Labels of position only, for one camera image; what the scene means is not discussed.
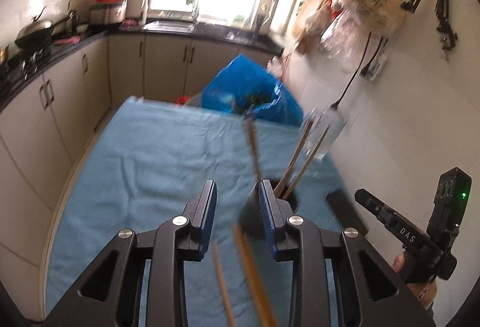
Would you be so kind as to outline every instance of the pot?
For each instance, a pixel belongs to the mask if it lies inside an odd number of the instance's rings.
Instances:
[[[74,11],[70,11],[68,16],[62,18],[56,23],[52,23],[49,19],[40,20],[40,16],[44,12],[46,6],[42,9],[37,17],[33,18],[33,22],[23,28],[17,35],[15,44],[18,48],[23,50],[34,50],[36,48],[42,48],[53,34],[53,30],[56,26],[69,21],[76,14]]]

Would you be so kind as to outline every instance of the transparent plastic bottle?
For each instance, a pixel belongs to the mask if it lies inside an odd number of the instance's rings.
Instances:
[[[309,155],[310,152],[315,148],[316,144],[323,135],[323,131],[328,125],[330,126],[325,139],[315,155],[315,159],[322,160],[334,141],[337,139],[338,135],[340,135],[340,132],[342,132],[342,129],[345,127],[347,121],[335,105],[326,108],[321,114],[315,109],[312,110],[309,116],[304,119],[303,124],[305,124],[305,121],[308,119],[308,117],[313,119],[313,126],[310,130],[310,134],[307,137],[307,141],[303,146],[303,150],[307,155]]]

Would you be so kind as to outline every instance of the wooden stick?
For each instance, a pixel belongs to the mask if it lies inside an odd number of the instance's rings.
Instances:
[[[257,265],[255,264],[250,244],[242,234],[239,226],[233,227],[233,235],[237,243],[237,250],[247,279],[251,299],[257,310],[258,319],[262,327],[277,327],[277,321],[268,302],[265,288],[263,287]]]
[[[248,141],[250,143],[251,154],[253,156],[253,165],[255,167],[255,178],[257,179],[257,182],[260,183],[262,181],[262,173],[260,171],[260,161],[258,159],[255,126],[251,116],[245,115],[245,126],[247,128]]]
[[[230,302],[230,299],[229,299],[227,284],[225,283],[225,277],[222,272],[222,265],[220,264],[220,257],[218,256],[218,245],[216,242],[212,244],[212,253],[213,253],[213,263],[215,266],[215,272],[217,274],[218,286],[220,287],[223,306],[225,307],[226,319],[229,322],[229,327],[237,327],[235,324],[235,318],[233,316],[232,303]]]
[[[282,179],[280,180],[280,182],[278,183],[277,187],[275,187],[275,190],[274,190],[275,197],[277,197],[277,198],[280,197],[280,194],[282,194],[282,192],[283,192],[283,188],[285,187],[285,185],[288,183],[290,177],[292,176],[293,171],[295,169],[295,162],[297,161],[298,156],[300,155],[300,152],[301,152],[303,146],[305,145],[305,142],[307,141],[307,137],[310,133],[310,130],[311,130],[313,124],[314,124],[314,120],[312,118],[309,118],[306,121],[305,126],[303,128],[301,138],[298,141],[297,148],[295,149],[295,152],[293,153],[293,156],[292,156],[292,159],[290,160],[289,166],[286,168],[285,174],[282,177]]]
[[[322,137],[320,138],[320,140],[318,141],[318,143],[315,145],[315,148],[312,150],[312,152],[310,152],[310,155],[308,155],[308,158],[307,160],[305,161],[305,163],[303,164],[303,166],[301,167],[300,171],[298,172],[297,176],[293,179],[289,189],[285,192],[285,195],[282,197],[282,199],[287,199],[288,196],[293,192],[293,188],[295,187],[295,185],[298,183],[298,181],[300,181],[300,179],[302,178],[303,174],[305,173],[305,171],[307,170],[307,167],[308,165],[311,163],[311,161],[314,159],[315,157],[315,154],[317,153],[318,149],[320,148],[320,145],[322,144],[325,136],[327,136],[327,133],[328,133],[328,130],[330,129],[330,126],[327,125],[327,127],[325,128],[325,130],[323,131],[323,134],[322,134]]]

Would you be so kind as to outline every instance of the floor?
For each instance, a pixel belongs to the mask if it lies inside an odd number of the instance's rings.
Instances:
[[[109,109],[105,113],[105,115],[102,117],[102,120],[100,120],[100,122],[98,123],[98,125],[97,125],[97,127],[95,128],[95,131],[94,131],[94,136],[93,136],[92,140],[90,141],[88,147],[83,152],[83,155],[80,158],[80,160],[79,160],[79,162],[78,162],[78,164],[75,168],[75,171],[73,172],[73,175],[70,178],[70,181],[69,181],[68,186],[65,190],[65,193],[63,194],[63,197],[61,198],[61,202],[60,202],[59,207],[58,207],[55,222],[53,223],[52,231],[50,233],[50,238],[48,240],[48,246],[47,246],[47,252],[46,252],[46,259],[45,259],[46,263],[45,263],[44,272],[43,272],[44,302],[45,302],[45,288],[47,287],[47,272],[48,272],[48,267],[49,267],[50,252],[51,252],[51,249],[52,249],[52,246],[53,246],[53,240],[54,240],[54,237],[55,237],[55,233],[57,232],[57,228],[59,226],[60,219],[62,217],[63,210],[64,210],[65,205],[66,205],[66,203],[68,201],[68,198],[70,196],[70,192],[71,192],[72,188],[74,187],[75,182],[77,181],[77,178],[78,178],[80,172],[82,171],[83,165],[85,164],[86,160],[90,156],[90,153],[92,152],[93,148],[97,144],[97,141],[98,141],[99,137],[102,135],[104,129],[109,124],[110,120],[113,118],[113,116],[115,115],[116,112],[117,112],[116,109]]]

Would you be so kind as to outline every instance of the human hand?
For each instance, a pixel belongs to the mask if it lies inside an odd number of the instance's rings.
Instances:
[[[399,273],[405,266],[405,255],[406,255],[406,252],[404,251],[398,254],[395,260],[393,261],[392,267],[395,272]],[[425,289],[426,285],[428,285],[428,283],[407,284],[407,287],[410,288],[410,290],[415,295],[415,297],[418,297],[420,293],[422,293],[422,291]],[[427,289],[426,293],[420,299],[420,304],[422,304],[423,308],[428,309],[428,307],[431,306],[431,303],[434,302],[434,298],[437,295],[437,292],[438,292],[437,281],[435,280],[429,285],[429,288]]]

